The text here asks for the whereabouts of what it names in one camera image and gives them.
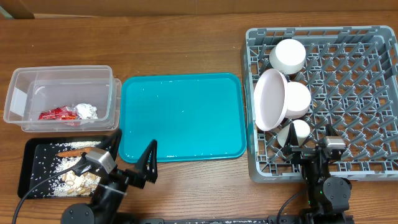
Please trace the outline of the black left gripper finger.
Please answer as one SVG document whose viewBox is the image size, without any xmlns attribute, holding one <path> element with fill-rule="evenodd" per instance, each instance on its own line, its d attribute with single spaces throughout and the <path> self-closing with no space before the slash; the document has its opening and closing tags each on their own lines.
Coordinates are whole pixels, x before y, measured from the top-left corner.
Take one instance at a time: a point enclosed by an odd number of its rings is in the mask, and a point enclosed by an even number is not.
<svg viewBox="0 0 398 224">
<path fill-rule="evenodd" d="M 121 138 L 122 131 L 118 129 L 105 140 L 101 141 L 96 147 L 108 151 L 111 154 L 111 157 L 115 160 L 117 158 Z"/>
<path fill-rule="evenodd" d="M 142 153 L 135 165 L 140 178 L 145 181 L 156 182 L 158 178 L 157 171 L 157 141 L 153 139 Z"/>
</svg>

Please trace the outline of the white cup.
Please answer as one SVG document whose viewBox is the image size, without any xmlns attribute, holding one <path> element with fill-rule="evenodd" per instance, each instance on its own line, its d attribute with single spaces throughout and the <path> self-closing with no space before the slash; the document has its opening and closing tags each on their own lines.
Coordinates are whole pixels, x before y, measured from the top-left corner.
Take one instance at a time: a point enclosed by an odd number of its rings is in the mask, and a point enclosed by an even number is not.
<svg viewBox="0 0 398 224">
<path fill-rule="evenodd" d="M 296 119 L 292 123 L 294 124 L 298 144 L 301 146 L 310 134 L 310 126 L 305 121 L 300 119 Z M 286 127 L 282 128 L 277 134 L 277 141 L 281 147 L 284 146 L 287 140 L 289 128 L 290 125 L 288 124 Z"/>
</svg>

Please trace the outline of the orange carrot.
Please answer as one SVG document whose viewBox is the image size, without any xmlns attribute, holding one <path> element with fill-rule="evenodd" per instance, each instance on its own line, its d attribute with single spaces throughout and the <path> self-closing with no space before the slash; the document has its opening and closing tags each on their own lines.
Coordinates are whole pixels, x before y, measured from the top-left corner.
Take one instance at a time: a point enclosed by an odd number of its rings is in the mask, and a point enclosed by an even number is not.
<svg viewBox="0 0 398 224">
<path fill-rule="evenodd" d="M 79 157 L 83 153 L 89 153 L 92 147 L 84 147 L 81 149 L 75 149 L 71 151 L 59 152 L 56 154 L 57 157 Z"/>
</svg>

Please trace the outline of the pink bowl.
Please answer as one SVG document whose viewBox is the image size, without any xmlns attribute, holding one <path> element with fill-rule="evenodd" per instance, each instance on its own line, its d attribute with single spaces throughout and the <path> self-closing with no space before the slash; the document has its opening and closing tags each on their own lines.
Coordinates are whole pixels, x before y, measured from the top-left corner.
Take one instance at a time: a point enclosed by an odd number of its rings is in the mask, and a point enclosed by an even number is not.
<svg viewBox="0 0 398 224">
<path fill-rule="evenodd" d="M 287 111 L 286 118 L 297 119 L 304 116 L 312 101 L 309 89 L 299 82 L 287 84 Z"/>
</svg>

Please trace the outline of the aluminium foil ball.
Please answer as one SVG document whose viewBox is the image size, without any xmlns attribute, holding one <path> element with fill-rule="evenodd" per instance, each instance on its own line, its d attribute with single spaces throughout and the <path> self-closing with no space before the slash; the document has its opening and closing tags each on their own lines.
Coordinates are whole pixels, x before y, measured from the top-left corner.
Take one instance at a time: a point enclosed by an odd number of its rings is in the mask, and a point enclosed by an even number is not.
<svg viewBox="0 0 398 224">
<path fill-rule="evenodd" d="M 98 119 L 97 107 L 87 103 L 80 103 L 75 106 L 75 111 L 80 119 Z"/>
</svg>

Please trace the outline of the large white plate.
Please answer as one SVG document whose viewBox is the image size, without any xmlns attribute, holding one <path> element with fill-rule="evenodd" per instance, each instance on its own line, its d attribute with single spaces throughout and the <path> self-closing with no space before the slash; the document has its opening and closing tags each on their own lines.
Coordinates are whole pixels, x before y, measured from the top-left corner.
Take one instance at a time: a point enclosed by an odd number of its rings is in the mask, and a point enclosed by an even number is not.
<svg viewBox="0 0 398 224">
<path fill-rule="evenodd" d="M 254 88 L 255 123 L 262 131 L 276 128 L 287 111 L 287 80 L 276 69 L 266 70 Z"/>
</svg>

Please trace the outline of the red snack wrapper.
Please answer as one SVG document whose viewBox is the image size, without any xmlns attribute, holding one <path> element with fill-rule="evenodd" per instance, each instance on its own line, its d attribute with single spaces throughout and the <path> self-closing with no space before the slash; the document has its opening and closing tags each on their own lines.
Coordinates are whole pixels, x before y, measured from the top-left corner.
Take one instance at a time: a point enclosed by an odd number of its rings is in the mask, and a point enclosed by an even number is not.
<svg viewBox="0 0 398 224">
<path fill-rule="evenodd" d="M 78 119 L 75 108 L 62 106 L 52 110 L 44 111 L 39 115 L 39 120 L 74 120 Z"/>
</svg>

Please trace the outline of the rice and food scraps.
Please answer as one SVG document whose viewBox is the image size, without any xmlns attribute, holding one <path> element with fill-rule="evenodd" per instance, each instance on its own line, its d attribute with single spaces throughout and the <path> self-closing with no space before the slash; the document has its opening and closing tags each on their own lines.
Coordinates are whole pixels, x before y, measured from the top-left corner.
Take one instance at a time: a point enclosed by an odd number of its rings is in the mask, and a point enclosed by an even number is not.
<svg viewBox="0 0 398 224">
<path fill-rule="evenodd" d="M 95 145 L 92 143 L 84 143 L 83 145 L 77 145 L 77 147 L 72 150 L 92 146 Z M 61 157 L 61 159 L 60 166 L 56 168 L 53 175 L 74 166 L 81 157 Z M 100 177 L 89 172 L 77 176 L 74 172 L 70 171 L 38 186 L 29 194 L 29 198 L 89 196 L 94 192 L 99 181 Z"/>
</svg>

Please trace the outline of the small white plate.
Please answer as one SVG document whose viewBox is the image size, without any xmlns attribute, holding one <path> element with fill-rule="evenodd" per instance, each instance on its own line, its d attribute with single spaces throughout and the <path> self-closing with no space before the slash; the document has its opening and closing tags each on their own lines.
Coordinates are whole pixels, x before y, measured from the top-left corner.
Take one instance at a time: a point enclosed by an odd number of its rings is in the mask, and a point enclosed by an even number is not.
<svg viewBox="0 0 398 224">
<path fill-rule="evenodd" d="M 281 73 L 291 75 L 299 72 L 304 66 L 306 50 L 302 43 L 295 39 L 280 41 L 270 52 L 271 66 Z"/>
</svg>

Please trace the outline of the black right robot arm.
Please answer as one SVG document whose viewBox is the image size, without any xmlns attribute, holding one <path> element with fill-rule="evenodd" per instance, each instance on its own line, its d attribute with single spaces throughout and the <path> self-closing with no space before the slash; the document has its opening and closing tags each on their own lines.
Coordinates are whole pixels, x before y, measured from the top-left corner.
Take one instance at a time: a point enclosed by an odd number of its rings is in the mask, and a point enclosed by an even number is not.
<svg viewBox="0 0 398 224">
<path fill-rule="evenodd" d="M 314 148 L 304 148 L 298 143 L 295 126 L 290 124 L 282 151 L 291 154 L 291 163 L 302 167 L 306 188 L 291 196 L 278 211 L 276 222 L 282 221 L 282 211 L 296 197 L 308 193 L 308 208 L 302 209 L 292 223 L 353 223 L 345 216 L 349 210 L 352 184 L 342 177 L 330 174 L 329 163 L 341 159 L 346 144 L 341 136 L 326 125 L 326 136 Z"/>
</svg>

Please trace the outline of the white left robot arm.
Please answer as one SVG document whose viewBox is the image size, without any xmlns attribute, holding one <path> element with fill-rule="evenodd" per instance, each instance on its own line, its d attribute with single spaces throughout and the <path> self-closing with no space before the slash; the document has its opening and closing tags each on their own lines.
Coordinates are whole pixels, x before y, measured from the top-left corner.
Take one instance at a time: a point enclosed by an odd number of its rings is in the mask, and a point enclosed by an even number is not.
<svg viewBox="0 0 398 224">
<path fill-rule="evenodd" d="M 62 223 L 134 223 L 134 216 L 119 213 L 118 209 L 128 187 L 143 189 L 146 182 L 156 182 L 157 141 L 153 139 L 146 147 L 133 170 L 118 169 L 116 156 L 122 138 L 118 130 L 95 147 L 87 147 L 81 159 L 72 167 L 75 175 L 87 172 L 100 177 L 90 203 L 69 206 L 62 214 Z"/>
</svg>

